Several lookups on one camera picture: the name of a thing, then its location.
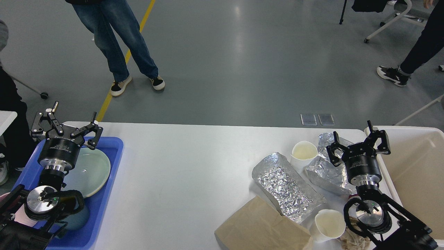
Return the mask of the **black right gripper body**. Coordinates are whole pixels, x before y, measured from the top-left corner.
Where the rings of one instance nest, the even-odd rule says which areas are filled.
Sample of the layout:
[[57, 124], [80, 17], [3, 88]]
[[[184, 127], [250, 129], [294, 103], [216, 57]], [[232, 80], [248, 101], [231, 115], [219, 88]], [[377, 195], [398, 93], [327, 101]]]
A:
[[342, 160], [346, 166], [347, 180], [354, 186], [361, 186], [365, 181], [376, 185], [382, 180], [382, 173], [376, 160], [373, 146], [357, 143], [347, 146]]

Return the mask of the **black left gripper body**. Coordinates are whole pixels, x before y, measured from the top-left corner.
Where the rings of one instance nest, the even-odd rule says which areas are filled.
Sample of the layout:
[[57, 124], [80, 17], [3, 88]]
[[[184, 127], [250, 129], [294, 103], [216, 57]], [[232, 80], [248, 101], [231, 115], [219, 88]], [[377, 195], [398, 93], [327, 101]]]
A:
[[59, 131], [51, 129], [46, 132], [46, 141], [37, 161], [43, 167], [60, 166], [62, 171], [71, 171], [76, 166], [85, 139], [82, 134], [71, 138], [75, 130], [70, 128], [62, 135], [58, 135]]

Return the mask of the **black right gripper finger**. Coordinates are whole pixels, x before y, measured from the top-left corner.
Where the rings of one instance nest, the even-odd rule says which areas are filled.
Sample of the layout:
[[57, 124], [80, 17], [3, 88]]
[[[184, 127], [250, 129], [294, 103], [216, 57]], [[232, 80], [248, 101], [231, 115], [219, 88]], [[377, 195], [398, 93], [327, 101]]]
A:
[[346, 167], [351, 167], [350, 161], [350, 147], [351, 144], [345, 146], [340, 144], [339, 135], [336, 131], [333, 132], [334, 141], [326, 147], [327, 154], [331, 164], [338, 167], [340, 164], [344, 163]]
[[374, 130], [371, 120], [367, 121], [370, 134], [363, 145], [362, 155], [390, 155], [390, 143], [385, 130]]

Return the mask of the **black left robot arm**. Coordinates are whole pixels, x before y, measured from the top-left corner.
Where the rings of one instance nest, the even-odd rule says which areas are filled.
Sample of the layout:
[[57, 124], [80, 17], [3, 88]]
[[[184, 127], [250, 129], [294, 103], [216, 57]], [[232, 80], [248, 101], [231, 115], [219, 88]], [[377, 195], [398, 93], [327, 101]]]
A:
[[37, 113], [32, 125], [33, 138], [45, 137], [37, 160], [43, 168], [37, 187], [27, 190], [19, 184], [1, 201], [2, 250], [44, 250], [61, 231], [50, 232], [54, 223], [65, 227], [66, 217], [84, 209], [80, 191], [62, 190], [64, 178], [75, 168], [82, 146], [96, 148], [103, 128], [95, 121], [96, 112], [90, 124], [80, 128], [60, 123], [54, 115], [58, 104]]

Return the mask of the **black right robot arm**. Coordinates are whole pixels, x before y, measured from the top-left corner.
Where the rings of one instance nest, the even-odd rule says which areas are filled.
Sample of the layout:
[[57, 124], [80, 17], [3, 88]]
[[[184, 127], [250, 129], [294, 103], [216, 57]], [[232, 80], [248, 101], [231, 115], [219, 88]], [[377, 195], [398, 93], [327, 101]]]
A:
[[346, 178], [355, 186], [357, 198], [344, 206], [346, 226], [368, 238], [376, 250], [434, 250], [437, 242], [432, 229], [379, 189], [382, 173], [377, 155], [389, 155], [390, 141], [385, 130], [375, 130], [367, 121], [369, 135], [364, 141], [345, 146], [333, 132], [334, 141], [326, 146], [330, 162], [345, 165]]

